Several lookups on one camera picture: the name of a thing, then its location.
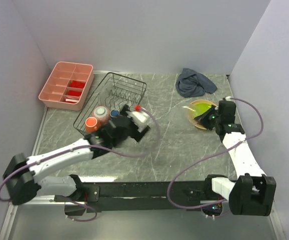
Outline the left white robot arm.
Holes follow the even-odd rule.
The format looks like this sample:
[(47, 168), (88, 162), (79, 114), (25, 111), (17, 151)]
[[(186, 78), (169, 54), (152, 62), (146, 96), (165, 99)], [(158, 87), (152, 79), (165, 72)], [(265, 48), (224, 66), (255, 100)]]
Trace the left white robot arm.
[(2, 175), (1, 185), (6, 187), (9, 194), (7, 201), (18, 206), (45, 195), (63, 195), (73, 201), (81, 200), (85, 189), (78, 176), (51, 175), (107, 153), (120, 155), (115, 148), (127, 138), (139, 142), (150, 130), (150, 118), (151, 114), (143, 107), (137, 105), (135, 110), (131, 110), (124, 105), (118, 116), (70, 145), (41, 155), (14, 155)]

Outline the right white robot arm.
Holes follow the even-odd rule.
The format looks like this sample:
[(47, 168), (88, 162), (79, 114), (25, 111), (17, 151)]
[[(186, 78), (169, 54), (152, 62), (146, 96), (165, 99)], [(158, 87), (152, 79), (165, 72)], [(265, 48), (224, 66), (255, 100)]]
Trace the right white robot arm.
[(269, 216), (277, 183), (258, 165), (241, 124), (235, 122), (236, 104), (223, 98), (196, 118), (205, 129), (214, 129), (228, 150), (237, 175), (236, 181), (224, 175), (210, 174), (204, 180), (203, 193), (208, 199), (225, 199), (233, 215)]

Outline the green plate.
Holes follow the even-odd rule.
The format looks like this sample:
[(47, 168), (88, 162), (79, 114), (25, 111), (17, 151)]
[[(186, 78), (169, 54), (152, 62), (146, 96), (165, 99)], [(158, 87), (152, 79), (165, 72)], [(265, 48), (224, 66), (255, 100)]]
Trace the green plate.
[(192, 107), (194, 110), (192, 117), (194, 118), (216, 107), (216, 105), (202, 102), (202, 103), (195, 103), (192, 105)]

